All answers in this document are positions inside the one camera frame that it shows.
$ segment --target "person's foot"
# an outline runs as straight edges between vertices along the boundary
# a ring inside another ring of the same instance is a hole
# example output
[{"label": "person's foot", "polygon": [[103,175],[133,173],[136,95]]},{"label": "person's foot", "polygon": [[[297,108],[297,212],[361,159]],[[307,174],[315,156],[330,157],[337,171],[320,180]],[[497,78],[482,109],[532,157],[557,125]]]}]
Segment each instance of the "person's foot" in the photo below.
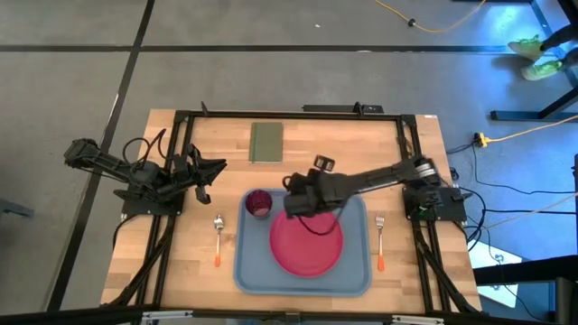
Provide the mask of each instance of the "person's foot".
[{"label": "person's foot", "polygon": [[531,39],[523,39],[517,42],[508,43],[508,47],[517,55],[523,56],[532,61],[540,59],[542,54],[544,54],[544,51],[540,50],[540,46],[542,46],[542,42],[538,40],[538,35]]},{"label": "person's foot", "polygon": [[522,68],[522,76],[526,80],[536,81],[556,74],[562,69],[562,66],[563,64],[560,60],[551,60],[544,64],[535,64]]}]

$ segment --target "fork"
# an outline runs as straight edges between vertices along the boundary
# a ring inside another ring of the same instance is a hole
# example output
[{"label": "fork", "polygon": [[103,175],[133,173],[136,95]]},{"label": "fork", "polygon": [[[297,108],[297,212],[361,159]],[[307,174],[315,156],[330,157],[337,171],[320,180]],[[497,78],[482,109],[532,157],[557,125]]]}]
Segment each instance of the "fork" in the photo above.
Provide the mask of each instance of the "fork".
[{"label": "fork", "polygon": [[383,222],[385,221],[385,218],[383,218],[383,214],[379,214],[376,216],[376,226],[378,226],[378,232],[379,232],[379,259],[378,259],[378,270],[382,271],[385,269],[384,266],[384,262],[383,262],[383,247],[381,245],[382,240],[381,240],[381,230],[383,230]]}]

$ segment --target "floor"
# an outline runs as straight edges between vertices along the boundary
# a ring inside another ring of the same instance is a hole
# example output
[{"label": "floor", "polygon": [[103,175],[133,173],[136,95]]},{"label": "floor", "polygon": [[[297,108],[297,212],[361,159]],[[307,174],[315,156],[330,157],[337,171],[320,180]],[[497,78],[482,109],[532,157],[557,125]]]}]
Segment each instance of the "floor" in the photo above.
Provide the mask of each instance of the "floor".
[{"label": "floor", "polygon": [[[144,46],[453,45],[463,51],[141,52],[130,76],[125,68],[136,53],[131,59],[128,51],[4,46],[131,46],[146,3],[0,0],[0,198],[35,210],[33,218],[0,217],[0,314],[45,308],[88,178],[65,167],[62,154],[72,139],[102,139],[113,107],[120,112],[117,128],[109,129],[114,154],[143,132],[149,109],[199,109],[201,100],[214,110],[299,111],[303,104],[361,101],[388,113],[436,114],[446,147],[453,148],[475,132],[500,137],[541,125],[492,122],[489,112],[541,109],[571,89],[562,73],[537,82],[519,77],[528,62],[504,45],[545,35],[530,5],[523,4],[488,3],[454,31],[430,34],[408,28],[373,0],[163,0],[155,3],[143,39]],[[431,28],[455,22],[476,5],[388,3]],[[567,23],[556,1],[537,3],[553,30]],[[472,52],[472,46],[488,51]],[[126,97],[123,76],[132,77]],[[522,190],[573,190],[576,143],[575,126],[560,125],[493,144],[477,152],[479,178]],[[478,191],[489,209],[536,209],[562,198],[477,184],[471,151],[450,156],[450,163],[461,176],[458,183]],[[121,202],[112,194],[117,187],[109,180],[98,187],[64,309],[98,305],[119,221]],[[570,200],[556,209],[572,211],[574,205]],[[467,210],[480,218],[475,199]],[[486,222],[510,217],[488,214]],[[488,242],[486,236],[482,241]],[[539,215],[509,222],[491,230],[491,244],[529,259],[576,254],[575,218]],[[535,314],[545,312],[540,297],[528,299]],[[491,309],[491,302],[484,308]],[[524,313],[511,317],[528,319]]]}]

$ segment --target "yellow cable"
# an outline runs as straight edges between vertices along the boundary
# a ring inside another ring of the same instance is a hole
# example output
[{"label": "yellow cable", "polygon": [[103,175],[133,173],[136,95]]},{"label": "yellow cable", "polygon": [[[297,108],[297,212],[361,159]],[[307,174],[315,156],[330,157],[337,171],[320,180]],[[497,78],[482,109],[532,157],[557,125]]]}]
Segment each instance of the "yellow cable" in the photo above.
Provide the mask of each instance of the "yellow cable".
[{"label": "yellow cable", "polygon": [[[406,22],[409,23],[410,19],[408,19],[407,17],[405,17],[402,13],[398,12],[396,9],[390,7],[389,5],[385,5],[383,3],[381,3],[379,0],[376,0],[376,2],[378,3],[378,5],[383,6],[384,8],[386,8],[387,10],[391,11],[394,14],[397,14],[399,17],[401,17],[401,19],[405,20]],[[477,12],[484,4],[486,3],[486,0],[481,0],[480,4],[475,7],[472,11],[470,11],[469,14],[466,14],[465,16],[463,16],[462,19],[460,19],[459,21],[457,21],[456,23],[453,23],[450,27],[448,28],[444,28],[441,30],[430,30],[427,29],[425,27],[420,26],[418,23],[414,23],[414,26],[419,28],[420,30],[424,31],[424,32],[428,32],[428,33],[446,33],[449,32],[451,29],[453,29],[454,27],[457,27],[459,25],[461,25],[461,23],[465,22],[466,19],[470,18],[470,16]]]},{"label": "yellow cable", "polygon": [[487,229],[494,228],[494,227],[497,227],[497,226],[499,226],[499,225],[501,225],[501,224],[504,224],[504,223],[506,223],[506,222],[510,222],[510,221],[513,221],[513,220],[516,220],[516,219],[519,219],[519,218],[522,218],[522,217],[527,217],[527,216],[536,214],[536,213],[541,212],[541,211],[549,210],[549,209],[551,209],[551,208],[553,208],[553,207],[555,207],[555,206],[557,206],[557,205],[559,205],[559,204],[562,204],[562,203],[564,203],[564,202],[566,202],[566,201],[568,201],[568,200],[570,200],[570,199],[573,199],[573,198],[575,198],[575,197],[577,197],[577,196],[578,196],[578,192],[572,194],[571,196],[569,196],[569,197],[567,197],[567,198],[564,198],[564,199],[561,199],[561,200],[559,200],[559,201],[557,201],[557,202],[555,202],[555,203],[552,203],[552,204],[550,204],[550,205],[547,206],[547,207],[544,207],[544,208],[541,208],[541,209],[536,209],[536,210],[534,210],[534,211],[521,214],[521,215],[519,215],[519,216],[517,216],[517,217],[509,218],[509,219],[500,221],[500,222],[495,223],[495,224],[493,224],[493,225],[491,225],[491,226],[487,226],[486,228],[487,228]]},{"label": "yellow cable", "polygon": [[560,125],[560,124],[562,124],[562,123],[566,123],[566,122],[568,122],[568,121],[570,121],[570,120],[573,120],[573,119],[575,119],[575,118],[578,118],[578,115],[570,116],[570,117],[568,117],[568,118],[566,118],[566,119],[563,119],[562,121],[559,121],[559,122],[556,122],[556,123],[552,123],[552,124],[549,124],[549,125],[542,125],[542,126],[539,126],[539,127],[531,128],[531,129],[526,130],[526,131],[523,131],[523,132],[518,132],[518,133],[513,134],[513,135],[504,136],[504,137],[501,137],[501,138],[499,138],[499,139],[490,139],[490,138],[486,137],[485,140],[486,140],[487,143],[490,143],[490,142],[500,142],[500,141],[504,141],[504,140],[511,139],[511,138],[516,137],[516,136],[519,136],[519,135],[525,135],[525,134],[528,134],[528,133],[530,133],[530,132],[534,132],[534,131],[537,131],[537,130],[541,130],[541,129],[543,129],[543,128],[547,128],[547,127],[550,127],[550,126]]}]

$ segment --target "blue tray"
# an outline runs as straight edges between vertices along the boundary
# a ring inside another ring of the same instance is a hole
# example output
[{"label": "blue tray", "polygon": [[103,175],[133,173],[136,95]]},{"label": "blue tray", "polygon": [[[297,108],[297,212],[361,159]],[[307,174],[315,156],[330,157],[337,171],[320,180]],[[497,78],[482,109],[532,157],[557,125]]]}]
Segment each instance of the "blue tray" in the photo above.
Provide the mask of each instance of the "blue tray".
[{"label": "blue tray", "polygon": [[287,273],[271,253],[269,232],[277,213],[283,209],[283,197],[287,192],[281,189],[267,191],[273,198],[267,219],[256,219],[245,208],[245,197],[249,192],[239,204],[234,269],[237,286],[252,294],[347,297],[363,294],[371,283],[371,262],[367,212],[361,197],[352,197],[340,217],[343,232],[340,260],[322,276],[302,278]]}]

